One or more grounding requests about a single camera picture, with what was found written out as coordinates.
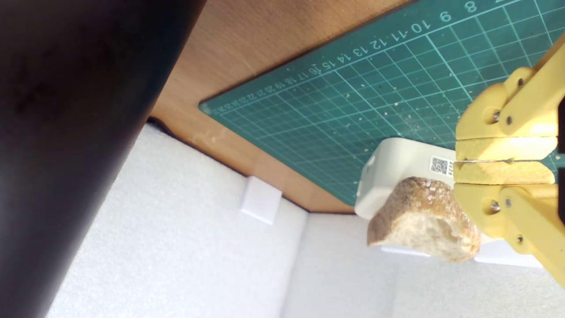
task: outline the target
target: white foam block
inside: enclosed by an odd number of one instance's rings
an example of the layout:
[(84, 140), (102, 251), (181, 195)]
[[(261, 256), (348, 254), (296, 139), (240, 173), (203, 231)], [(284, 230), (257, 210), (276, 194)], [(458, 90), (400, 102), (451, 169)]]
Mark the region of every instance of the white foam block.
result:
[(247, 178), (240, 211), (272, 225), (283, 192), (255, 177)]

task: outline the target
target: bread crust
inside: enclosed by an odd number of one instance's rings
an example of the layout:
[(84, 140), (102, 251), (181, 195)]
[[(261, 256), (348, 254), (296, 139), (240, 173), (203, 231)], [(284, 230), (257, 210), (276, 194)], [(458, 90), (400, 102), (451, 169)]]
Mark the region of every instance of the bread crust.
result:
[(463, 213), (455, 200), (453, 189), (441, 181), (411, 177), (400, 181), (386, 203), (371, 219), (367, 230), (369, 246), (386, 243), (399, 226), (401, 217), (409, 213), (425, 213), (447, 222), (451, 234), (461, 238), (458, 244), (462, 251), (448, 261), (459, 262), (474, 257), (481, 244), (478, 228)]

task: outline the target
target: bread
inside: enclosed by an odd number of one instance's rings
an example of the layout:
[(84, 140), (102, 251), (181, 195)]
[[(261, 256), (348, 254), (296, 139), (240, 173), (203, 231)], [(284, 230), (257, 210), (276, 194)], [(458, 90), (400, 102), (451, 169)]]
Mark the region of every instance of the bread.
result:
[(411, 177), (396, 185), (369, 222), (367, 244), (397, 244), (460, 262), (479, 252), (481, 238), (450, 186)]
[(556, 137), (494, 137), (457, 140), (457, 160), (542, 160), (557, 147)]
[(537, 161), (457, 162), (453, 166), (457, 183), (474, 184), (552, 184), (555, 176)]

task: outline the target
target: metal screw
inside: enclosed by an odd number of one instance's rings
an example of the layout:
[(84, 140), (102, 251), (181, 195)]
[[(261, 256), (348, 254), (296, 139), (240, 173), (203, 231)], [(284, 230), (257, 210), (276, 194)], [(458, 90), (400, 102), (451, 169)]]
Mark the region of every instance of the metal screw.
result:
[(494, 212), (498, 212), (500, 211), (500, 205), (498, 205), (498, 202), (493, 200), (493, 202), (490, 205), (490, 209)]
[(497, 123), (499, 118), (500, 118), (500, 111), (495, 111), (493, 113), (494, 122)]

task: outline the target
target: black pole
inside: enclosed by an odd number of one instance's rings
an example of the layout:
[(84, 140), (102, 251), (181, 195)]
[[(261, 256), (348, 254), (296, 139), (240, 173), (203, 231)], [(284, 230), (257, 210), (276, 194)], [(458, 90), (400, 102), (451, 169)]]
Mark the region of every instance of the black pole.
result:
[(0, 3), (0, 317), (46, 315), (202, 2)]

